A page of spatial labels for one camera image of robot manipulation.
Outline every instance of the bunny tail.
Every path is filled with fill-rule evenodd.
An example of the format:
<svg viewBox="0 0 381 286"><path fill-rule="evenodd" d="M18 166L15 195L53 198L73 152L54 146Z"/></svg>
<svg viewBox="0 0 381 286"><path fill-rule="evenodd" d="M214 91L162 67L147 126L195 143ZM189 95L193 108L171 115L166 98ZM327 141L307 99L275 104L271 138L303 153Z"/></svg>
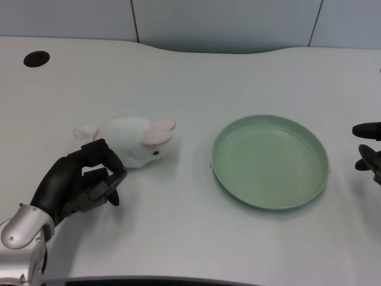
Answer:
<svg viewBox="0 0 381 286"><path fill-rule="evenodd" d="M94 138L97 133L98 128L91 126L81 126L73 130L73 135L77 139Z"/></svg>

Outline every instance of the table surface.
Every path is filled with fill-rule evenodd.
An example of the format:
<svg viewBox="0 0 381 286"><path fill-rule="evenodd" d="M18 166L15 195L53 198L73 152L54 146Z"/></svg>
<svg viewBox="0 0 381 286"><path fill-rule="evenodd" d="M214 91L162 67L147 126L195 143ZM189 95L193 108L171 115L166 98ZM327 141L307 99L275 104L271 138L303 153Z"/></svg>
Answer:
<svg viewBox="0 0 381 286"><path fill-rule="evenodd" d="M45 279L186 276L258 285L377 285L381 187L358 172L353 125L380 120L381 51L292 48L187 54L122 41L0 38L0 220L29 203L78 125L120 115L174 117L171 154L133 170L106 204L66 219L49 242ZM23 65L30 52L50 61ZM264 212L222 189L211 146L250 114L288 117L325 145L325 192Z"/></svg>

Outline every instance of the plate rim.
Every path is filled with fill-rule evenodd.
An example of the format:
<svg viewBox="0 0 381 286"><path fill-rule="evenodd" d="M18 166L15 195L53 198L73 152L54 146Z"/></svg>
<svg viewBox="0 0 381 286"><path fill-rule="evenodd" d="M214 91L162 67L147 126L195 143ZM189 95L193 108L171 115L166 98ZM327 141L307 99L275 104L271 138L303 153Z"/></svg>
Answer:
<svg viewBox="0 0 381 286"><path fill-rule="evenodd" d="M244 120L244 119L247 119L247 118L251 118L251 117L275 117L275 118L278 118L278 119L283 119L283 120L287 120L287 121L290 121L294 124L297 124L299 126L301 126L302 128L304 128L305 130L307 130L310 134L312 134L312 136L317 140L317 142L320 144L320 146L322 147L323 151L324 151L324 155L327 159L327 173L325 174L325 178L324 178L324 181L322 183L322 185L320 186L320 188L318 189L318 191L313 195L311 196L309 199L301 202L301 203L297 203L297 204L292 204L292 205L288 205L288 206L283 206L283 207L268 207L268 206L258 206L258 205L255 205L255 204L252 204L252 203L249 203L248 201L245 201L239 197L237 197L236 195L234 195L234 193L232 193L231 191L229 191L229 189L222 183L220 177L218 177L218 174L216 172L216 169L214 168L214 150L215 150L215 147L216 147L216 143L217 143L217 140L218 138L220 137L220 135L228 128L230 127L231 125L237 123L238 121L241 121L241 120ZM306 128L304 125L294 121L294 120L291 120L287 117L283 117L283 116L278 116L278 115L271 115L271 114L256 114L256 115L248 115L248 116L244 116L244 117L241 117L239 119L236 119L232 122L230 122L228 125L226 125L217 135L217 137L215 138L214 142L213 142L213 147L212 147L212 154L211 154L211 167L213 169L213 173L215 174L215 176L217 177L219 183L223 186L223 188L229 193L231 194L232 196L234 196L235 198L237 198L238 200L246 203L246 204L249 204L250 206L253 206L253 207L257 207L259 209L264 209L264 210L287 210L287 209L294 209L296 207L300 207L300 206L303 206L304 204L307 204L309 203L310 201L312 201L314 198L316 198L319 194L321 194L325 188L327 187L327 182L328 182L328 177L329 177L329 174L330 174L330 162L329 162L329 157L328 157L328 153L327 153L327 150L326 148L324 147L323 143L321 142L321 140L311 131L309 130L309 128Z"/></svg>

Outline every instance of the white plush rabbit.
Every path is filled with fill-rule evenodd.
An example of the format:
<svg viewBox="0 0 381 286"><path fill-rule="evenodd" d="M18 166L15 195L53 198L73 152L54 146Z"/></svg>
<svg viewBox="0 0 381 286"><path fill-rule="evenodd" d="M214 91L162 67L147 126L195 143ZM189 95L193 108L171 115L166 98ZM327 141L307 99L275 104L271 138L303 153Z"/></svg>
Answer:
<svg viewBox="0 0 381 286"><path fill-rule="evenodd" d="M149 120L144 117L119 117L99 128L82 126L74 130L78 139L104 138L125 167L140 168L161 158L176 127L172 119Z"/></svg>

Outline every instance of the green plate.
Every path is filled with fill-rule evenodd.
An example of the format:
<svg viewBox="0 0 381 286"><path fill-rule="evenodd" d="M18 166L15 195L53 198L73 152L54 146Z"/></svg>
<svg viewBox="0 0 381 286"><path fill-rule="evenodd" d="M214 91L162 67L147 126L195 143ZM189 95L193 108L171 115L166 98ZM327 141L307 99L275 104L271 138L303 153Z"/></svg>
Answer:
<svg viewBox="0 0 381 286"><path fill-rule="evenodd" d="M286 118L250 116L226 126L212 151L214 173L236 198L264 209L316 197L330 172L327 152L308 129Z"/></svg>

